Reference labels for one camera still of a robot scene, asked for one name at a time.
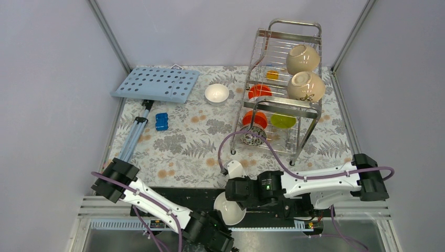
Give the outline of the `white bowl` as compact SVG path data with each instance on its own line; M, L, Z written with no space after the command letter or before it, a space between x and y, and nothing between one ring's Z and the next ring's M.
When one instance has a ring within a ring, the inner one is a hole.
M214 106L223 105L229 97L229 89L219 83L209 85L205 90L206 101Z
M220 193L214 201L214 209L221 212L224 223L228 226L239 224L246 215L247 210L241 209L237 202L229 201L225 192Z

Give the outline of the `white bowl front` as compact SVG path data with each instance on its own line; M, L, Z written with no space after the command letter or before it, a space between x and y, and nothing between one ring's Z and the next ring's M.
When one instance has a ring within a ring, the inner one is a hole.
M223 105L229 97L229 89L219 83L209 85L205 90L206 101L214 106Z

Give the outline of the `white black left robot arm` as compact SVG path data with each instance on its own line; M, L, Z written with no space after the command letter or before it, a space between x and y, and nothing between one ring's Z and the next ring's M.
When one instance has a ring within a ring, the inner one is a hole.
M96 181L92 189L100 196L116 203L129 203L160 219L178 235L178 251L184 242L201 245L206 251L237 251L232 231L223 220L220 210L194 211L162 196L139 177L140 170L119 159L114 159L103 173L92 172Z

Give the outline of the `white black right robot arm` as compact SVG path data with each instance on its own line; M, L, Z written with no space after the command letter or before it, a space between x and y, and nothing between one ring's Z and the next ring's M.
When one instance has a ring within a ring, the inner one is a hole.
M389 199L382 166L370 156L355 154L351 162L328 169L288 173L265 171L251 179L243 169L229 169L225 197L241 209L273 206L284 198L309 194L301 202L305 215L314 216L337 202L358 197L363 202Z

